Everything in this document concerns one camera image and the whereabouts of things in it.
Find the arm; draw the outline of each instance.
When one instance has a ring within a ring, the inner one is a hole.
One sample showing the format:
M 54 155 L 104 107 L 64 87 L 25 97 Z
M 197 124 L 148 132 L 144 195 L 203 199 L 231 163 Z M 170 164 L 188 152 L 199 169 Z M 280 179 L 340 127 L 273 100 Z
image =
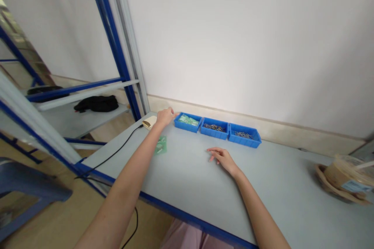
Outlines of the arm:
M 138 200 L 162 130 L 177 114 L 171 107 L 157 114 L 157 121 L 114 182 L 103 205 L 75 249 L 118 249 Z
M 238 185 L 252 223 L 258 247 L 260 249 L 290 249 L 291 247 L 287 240 L 252 187 L 252 184 L 235 164 L 229 152 L 218 147 L 210 148 L 208 151 L 212 153 L 210 161 L 216 158 L 217 164 L 220 163 Z

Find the power cord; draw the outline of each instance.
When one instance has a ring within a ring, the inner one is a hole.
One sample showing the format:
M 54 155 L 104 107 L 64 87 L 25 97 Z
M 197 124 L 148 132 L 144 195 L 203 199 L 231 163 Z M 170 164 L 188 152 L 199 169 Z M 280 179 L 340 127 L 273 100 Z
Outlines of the power cord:
M 138 128 L 142 128 L 143 127 L 143 124 L 141 124 L 141 125 L 139 125 L 137 128 L 135 128 L 132 132 L 131 132 L 131 134 L 130 134 L 130 136 L 127 138 L 127 140 L 125 141 L 125 143 L 117 150 L 117 151 L 115 151 L 110 157 L 108 157 L 106 160 L 104 160 L 102 163 L 100 163 L 100 164 L 98 164 L 98 165 L 96 165 L 94 168 L 92 168 L 92 169 L 90 169 L 89 171 L 86 171 L 85 173 L 83 173 L 83 174 L 81 174 L 81 175 L 79 175 L 79 176 L 77 176 L 77 177 L 75 177 L 74 179 L 80 179 L 80 178 L 84 178 L 84 176 L 86 175 L 86 174 L 88 174 L 88 173 L 90 173 L 90 172 L 92 172 L 92 171 L 94 171 L 96 168 L 98 168 L 99 166 L 101 166 L 102 164 L 104 164 L 104 163 L 106 163 L 108 160 L 110 160 L 120 149 L 122 149 L 123 148 L 123 146 L 129 141 L 129 139 L 130 139 L 130 137 L 133 135 L 133 133 L 138 129 Z M 86 177 L 85 179 L 87 179 L 87 180 L 92 180 L 92 181 L 95 181 L 95 182 L 98 182 L 98 183 L 101 183 L 101 184 L 104 184 L 104 185 L 106 185 L 106 186 L 109 186 L 109 187 L 111 187 L 112 185 L 110 185 L 110 184 L 108 184 L 108 183 L 105 183 L 105 182 L 103 182 L 103 181 L 100 181 L 100 180 L 97 180 L 97 179 L 95 179 L 95 178 L 92 178 L 92 177 Z M 138 210 L 136 209 L 136 207 L 135 207 L 135 212 L 136 212 L 136 227 L 135 227 L 135 230 L 134 230 L 134 232 L 132 233 L 132 235 L 130 236 L 130 238 L 125 242 L 125 244 L 122 246 L 122 248 L 121 249 L 124 249 L 125 248 L 125 246 L 127 245 L 127 243 L 131 240 L 131 238 L 135 235 L 135 233 L 136 233 L 136 231 L 137 231 L 137 229 L 138 229 L 138 223 L 139 223 L 139 214 L 138 214 Z
M 104 184 L 106 186 L 109 186 L 111 187 L 112 185 L 108 184 L 108 183 L 105 183 L 103 181 L 100 181 L 100 180 L 97 180 L 95 178 L 92 178 L 92 177 L 87 177 L 86 179 L 88 180 L 92 180 L 92 181 L 95 181 L 95 182 L 99 182 L 101 184 Z M 125 244 L 121 247 L 121 249 L 124 249 L 125 246 L 127 245 L 127 243 L 132 239 L 132 237 L 135 235 L 136 231 L 138 230 L 138 224 L 139 224 L 139 214 L 138 214 L 138 210 L 137 208 L 135 207 L 135 212 L 136 212 L 136 227 L 135 227 L 135 230 L 134 232 L 132 233 L 132 235 L 130 236 L 130 238 L 125 242 Z
M 86 171 L 85 173 L 75 177 L 74 179 L 80 179 L 80 178 L 83 178 L 86 174 L 94 171 L 96 168 L 98 168 L 99 166 L 103 165 L 104 163 L 106 163 L 108 160 L 110 160 L 120 149 L 123 148 L 123 146 L 127 143 L 127 141 L 130 139 L 130 137 L 133 135 L 133 133 L 138 129 L 138 128 L 142 128 L 143 127 L 143 124 L 139 125 L 137 128 L 135 128 L 133 130 L 133 132 L 131 132 L 130 136 L 127 138 L 127 140 L 125 141 L 125 143 L 117 150 L 115 151 L 110 157 L 108 157 L 106 160 L 104 160 L 102 163 L 99 163 L 98 165 L 96 165 L 94 168 L 91 168 L 89 171 Z

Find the blue storage bin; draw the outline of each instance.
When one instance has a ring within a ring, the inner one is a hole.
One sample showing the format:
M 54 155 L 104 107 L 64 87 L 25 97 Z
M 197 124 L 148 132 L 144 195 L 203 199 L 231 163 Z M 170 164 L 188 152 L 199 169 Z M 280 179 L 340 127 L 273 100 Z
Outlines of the blue storage bin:
M 235 132 L 245 132 L 253 136 L 253 139 L 236 136 Z M 232 123 L 229 124 L 229 141 L 252 148 L 257 148 L 262 143 L 260 134 L 258 134 L 257 129 Z
M 218 130 L 213 130 L 210 128 L 205 128 L 204 124 L 209 124 L 209 125 L 217 125 L 226 130 L 226 132 L 220 132 Z M 201 133 L 205 135 L 209 135 L 215 138 L 223 139 L 226 140 L 227 136 L 229 135 L 229 123 L 223 122 L 223 121 L 218 121 L 215 119 L 209 119 L 209 118 L 204 118 L 203 122 L 201 123 Z
M 197 126 L 194 126 L 194 125 L 190 125 L 190 124 L 186 124 L 186 123 L 181 123 L 179 122 L 179 118 L 181 117 L 181 115 L 187 115 L 191 118 L 193 118 L 194 120 L 197 120 L 199 122 L 199 124 Z M 201 125 L 201 120 L 203 118 L 202 117 L 199 117 L 199 116 L 195 116 L 195 115 L 191 115 L 191 114 L 187 114 L 187 113 L 183 113 L 181 112 L 178 117 L 175 118 L 174 120 L 174 124 L 175 124 L 175 127 L 177 128 L 181 128 L 181 129 L 184 129 L 184 130 L 188 130 L 188 131 L 191 131 L 191 132 L 194 132 L 194 133 L 197 133 L 197 131 L 199 130 L 199 126 Z

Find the green packet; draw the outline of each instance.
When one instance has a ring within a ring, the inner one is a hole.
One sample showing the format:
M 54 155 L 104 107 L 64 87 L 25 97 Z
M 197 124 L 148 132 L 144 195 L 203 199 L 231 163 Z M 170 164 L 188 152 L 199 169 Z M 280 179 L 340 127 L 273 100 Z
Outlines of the green packet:
M 199 124 L 199 121 L 185 115 L 185 114 L 182 114 L 181 117 L 178 119 L 179 122 L 181 123 L 187 123 L 187 124 L 191 124 L 191 125 L 194 125 L 194 126 L 198 126 Z
M 160 139 L 157 142 L 155 153 L 154 154 L 164 154 L 168 151 L 166 147 L 166 136 L 160 136 Z

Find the person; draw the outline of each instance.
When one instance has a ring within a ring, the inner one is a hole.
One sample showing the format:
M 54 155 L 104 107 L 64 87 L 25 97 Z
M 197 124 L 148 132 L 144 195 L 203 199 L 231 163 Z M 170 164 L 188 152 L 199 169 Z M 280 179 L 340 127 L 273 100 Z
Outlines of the person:
M 110 189 L 98 213 L 79 239 L 75 249 L 118 249 L 138 200 L 144 177 L 148 171 L 157 141 L 163 129 L 178 114 L 171 107 L 157 114 L 157 121 L 143 142 L 122 169 Z M 235 164 L 228 151 L 219 147 L 207 149 L 217 164 L 225 168 L 238 185 L 245 207 L 249 214 L 257 244 L 260 249 L 290 248 L 282 232 L 274 222 L 260 197 Z M 202 233 L 179 220 L 174 220 L 162 249 L 223 249 L 230 245 Z

